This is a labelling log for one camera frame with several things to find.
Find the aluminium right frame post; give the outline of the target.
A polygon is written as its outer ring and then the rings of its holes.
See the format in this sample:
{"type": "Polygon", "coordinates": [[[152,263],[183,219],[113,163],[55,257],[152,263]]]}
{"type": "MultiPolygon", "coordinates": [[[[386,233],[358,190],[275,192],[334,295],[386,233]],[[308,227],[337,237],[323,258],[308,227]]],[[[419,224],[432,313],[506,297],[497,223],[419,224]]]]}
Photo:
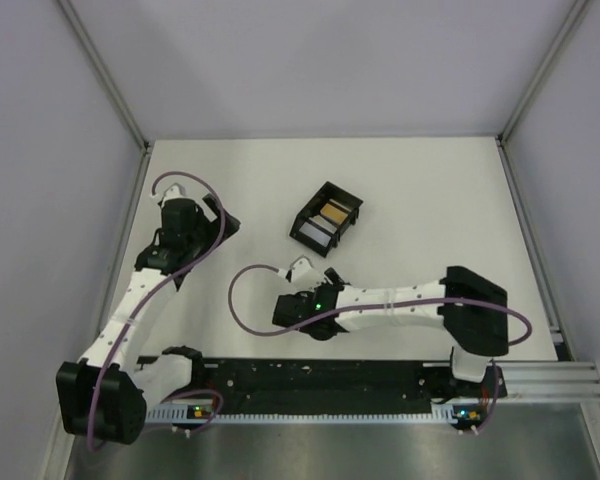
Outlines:
{"type": "Polygon", "coordinates": [[[556,34],[542,55],[533,75],[524,87],[516,101],[511,114],[508,116],[497,142],[504,147],[524,119],[528,110],[534,104],[536,97],[541,93],[552,71],[568,48],[573,36],[586,18],[588,11],[594,4],[591,0],[576,0],[570,3],[566,17],[561,22],[556,34]]]}

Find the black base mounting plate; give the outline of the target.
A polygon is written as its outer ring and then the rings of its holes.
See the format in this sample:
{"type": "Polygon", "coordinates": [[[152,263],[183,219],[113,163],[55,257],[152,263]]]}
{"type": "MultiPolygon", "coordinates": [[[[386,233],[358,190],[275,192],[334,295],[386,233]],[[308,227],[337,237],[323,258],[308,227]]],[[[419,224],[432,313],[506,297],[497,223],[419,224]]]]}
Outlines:
{"type": "Polygon", "coordinates": [[[225,415],[415,414],[431,403],[507,396],[502,370],[489,366],[477,382],[452,376],[447,362],[207,358],[179,388],[213,389],[225,415]]]}

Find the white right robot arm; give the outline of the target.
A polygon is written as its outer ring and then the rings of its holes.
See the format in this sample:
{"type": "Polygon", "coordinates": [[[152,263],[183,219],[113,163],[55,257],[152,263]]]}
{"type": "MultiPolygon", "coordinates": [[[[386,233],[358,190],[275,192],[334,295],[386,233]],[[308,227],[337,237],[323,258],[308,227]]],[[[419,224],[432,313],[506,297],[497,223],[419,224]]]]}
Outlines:
{"type": "Polygon", "coordinates": [[[462,266],[399,288],[359,288],[331,271],[315,287],[279,296],[272,324],[319,341],[380,327],[439,330],[453,340],[447,384],[467,396],[482,385],[490,360],[509,353],[507,306],[504,288],[462,266]]]}

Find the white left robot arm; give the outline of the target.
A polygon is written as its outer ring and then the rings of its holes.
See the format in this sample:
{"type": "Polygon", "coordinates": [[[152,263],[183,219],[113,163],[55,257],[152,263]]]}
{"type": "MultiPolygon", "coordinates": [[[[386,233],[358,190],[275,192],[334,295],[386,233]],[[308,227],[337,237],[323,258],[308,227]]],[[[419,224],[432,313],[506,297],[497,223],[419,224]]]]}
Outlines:
{"type": "Polygon", "coordinates": [[[139,363],[157,320],[189,272],[240,228],[212,194],[196,202],[170,188],[159,200],[159,228],[136,257],[124,295],[103,330],[76,362],[64,362],[56,388],[65,431],[123,445],[140,435],[149,410],[175,395],[196,396],[206,387],[201,353],[186,346],[164,349],[139,363]]]}

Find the aluminium frame post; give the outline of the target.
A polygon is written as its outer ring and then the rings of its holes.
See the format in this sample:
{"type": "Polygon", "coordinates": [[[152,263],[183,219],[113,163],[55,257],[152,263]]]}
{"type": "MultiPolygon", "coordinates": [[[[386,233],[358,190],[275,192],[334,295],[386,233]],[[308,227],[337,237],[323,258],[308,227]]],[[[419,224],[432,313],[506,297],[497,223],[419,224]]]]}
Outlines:
{"type": "Polygon", "coordinates": [[[128,102],[124,98],[108,65],[88,32],[78,10],[73,2],[69,0],[55,0],[54,4],[78,42],[79,48],[83,52],[100,88],[106,95],[109,104],[115,111],[123,127],[130,135],[136,147],[141,152],[146,152],[150,147],[150,141],[143,134],[128,102]]]}
{"type": "Polygon", "coordinates": [[[536,97],[541,93],[552,71],[568,48],[573,36],[586,18],[588,11],[594,4],[591,0],[576,0],[570,3],[566,17],[561,22],[556,34],[542,55],[533,75],[524,87],[516,101],[511,114],[508,116],[497,142],[504,147],[524,119],[528,110],[534,104],[536,97]]]}

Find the black plastic card tray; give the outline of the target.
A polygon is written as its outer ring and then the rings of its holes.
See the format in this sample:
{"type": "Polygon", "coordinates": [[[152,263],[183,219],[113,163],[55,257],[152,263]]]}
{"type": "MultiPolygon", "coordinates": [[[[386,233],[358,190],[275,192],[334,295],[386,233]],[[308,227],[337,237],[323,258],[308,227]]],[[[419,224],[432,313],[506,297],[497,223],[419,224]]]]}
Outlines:
{"type": "Polygon", "coordinates": [[[344,233],[357,223],[362,205],[362,199],[327,181],[296,215],[289,236],[319,256],[326,258],[329,252],[339,245],[344,233]],[[346,205],[351,210],[346,222],[342,225],[333,224],[320,215],[321,208],[330,199],[346,205]],[[327,248],[321,247],[299,232],[300,227],[307,221],[319,225],[332,234],[332,240],[327,248]]]}

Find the aluminium left frame post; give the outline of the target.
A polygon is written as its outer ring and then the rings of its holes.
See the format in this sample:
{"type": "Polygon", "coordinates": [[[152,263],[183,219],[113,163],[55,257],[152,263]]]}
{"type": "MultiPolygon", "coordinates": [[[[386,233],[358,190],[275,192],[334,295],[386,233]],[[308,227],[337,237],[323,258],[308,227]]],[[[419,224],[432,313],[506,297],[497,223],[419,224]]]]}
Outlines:
{"type": "Polygon", "coordinates": [[[150,147],[150,141],[143,134],[128,102],[124,98],[108,65],[88,32],[78,10],[73,2],[69,0],[55,0],[54,4],[78,42],[79,48],[83,52],[100,88],[106,95],[109,104],[115,111],[123,127],[130,135],[136,147],[141,152],[146,152],[150,147]]]}

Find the grey blue card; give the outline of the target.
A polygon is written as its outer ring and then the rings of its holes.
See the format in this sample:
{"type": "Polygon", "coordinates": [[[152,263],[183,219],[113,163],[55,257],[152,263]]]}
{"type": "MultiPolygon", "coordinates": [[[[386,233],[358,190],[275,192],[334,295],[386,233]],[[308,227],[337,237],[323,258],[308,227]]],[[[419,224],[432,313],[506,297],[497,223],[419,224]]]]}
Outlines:
{"type": "Polygon", "coordinates": [[[332,234],[328,230],[325,230],[319,225],[315,225],[309,221],[305,222],[300,227],[299,232],[324,248],[327,248],[332,240],[332,234]]]}

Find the aluminium front rail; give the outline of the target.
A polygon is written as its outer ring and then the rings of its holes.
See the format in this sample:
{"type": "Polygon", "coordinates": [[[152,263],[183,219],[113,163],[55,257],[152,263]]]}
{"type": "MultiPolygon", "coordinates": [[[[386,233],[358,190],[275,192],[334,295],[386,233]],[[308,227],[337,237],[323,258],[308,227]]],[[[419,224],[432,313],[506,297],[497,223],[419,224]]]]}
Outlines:
{"type": "Polygon", "coordinates": [[[503,362],[506,402],[600,402],[600,376],[591,362],[503,362]]]}

